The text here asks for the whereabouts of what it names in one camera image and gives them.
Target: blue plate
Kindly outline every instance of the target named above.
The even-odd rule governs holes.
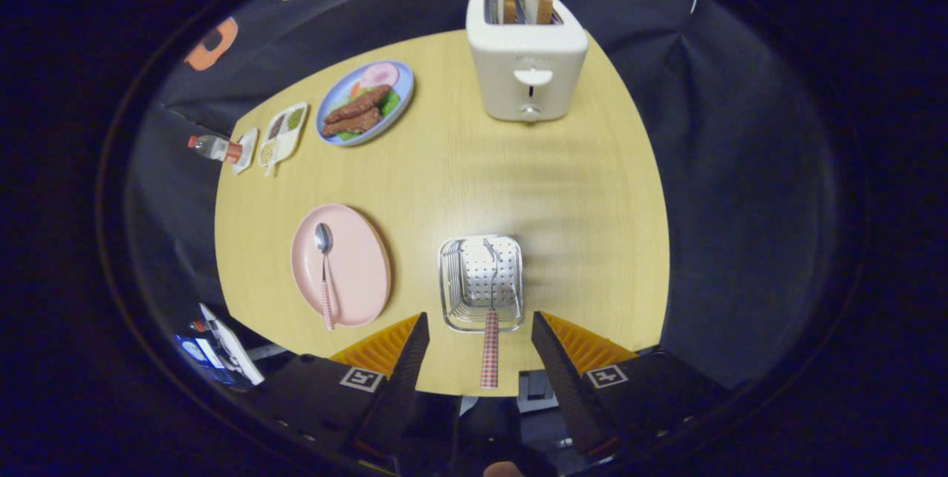
[[[372,129],[366,130],[365,133],[362,133],[359,136],[356,136],[351,140],[343,140],[338,136],[330,136],[329,138],[322,135],[323,123],[322,120],[326,119],[326,116],[333,111],[333,106],[338,105],[338,103],[343,102],[349,96],[349,92],[352,90],[353,85],[356,84],[356,81],[362,77],[362,74],[365,72],[372,64],[379,62],[390,62],[394,64],[395,68],[398,69],[398,80],[396,80],[395,85],[392,86],[392,89],[401,101],[398,103],[398,106],[395,107],[388,116],[383,117],[383,119],[376,123]],[[336,82],[335,86],[329,89],[329,93],[326,93],[325,98],[322,99],[322,103],[319,103],[319,109],[316,110],[316,122],[313,124],[313,127],[316,129],[317,135],[319,138],[325,142],[329,142],[334,146],[358,146],[359,144],[368,142],[369,140],[374,139],[376,136],[381,135],[389,128],[392,123],[398,119],[399,116],[402,116],[406,106],[412,100],[412,92],[414,91],[414,74],[404,63],[399,61],[375,61],[370,64],[366,64],[358,69],[353,70],[349,75],[346,75],[344,78],[339,79],[339,82]]]

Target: red bottle label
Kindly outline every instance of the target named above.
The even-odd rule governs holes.
[[[240,154],[243,152],[243,150],[244,146],[228,142],[227,153],[224,154],[224,162],[227,162],[228,164],[237,164],[237,161],[240,160]]]

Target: pink plate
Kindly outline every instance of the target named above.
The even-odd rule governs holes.
[[[309,306],[322,316],[322,253],[316,226],[325,223],[333,237],[326,264],[329,305],[336,325],[358,327],[382,312],[389,298],[389,258],[375,228],[344,204],[322,204],[297,227],[290,251],[293,280]]]

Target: ham slice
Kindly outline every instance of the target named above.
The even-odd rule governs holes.
[[[369,88],[369,86],[381,86],[388,84],[394,86],[398,80],[398,68],[392,62],[376,62],[365,69],[362,77],[358,80],[360,88]]]

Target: sausage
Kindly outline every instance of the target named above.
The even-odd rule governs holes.
[[[322,120],[322,123],[329,125],[339,123],[343,119],[358,116],[360,113],[364,113],[366,110],[376,106],[382,99],[385,99],[385,96],[389,95],[389,92],[392,92],[392,87],[388,84],[377,86],[369,92],[363,93],[363,95],[358,98],[342,105],[338,109],[333,110],[326,116],[326,119]]]
[[[382,113],[378,111],[378,107],[370,107],[369,110],[356,117],[347,117],[332,125],[323,125],[322,135],[328,138],[336,133],[365,133],[380,121],[382,121]]]

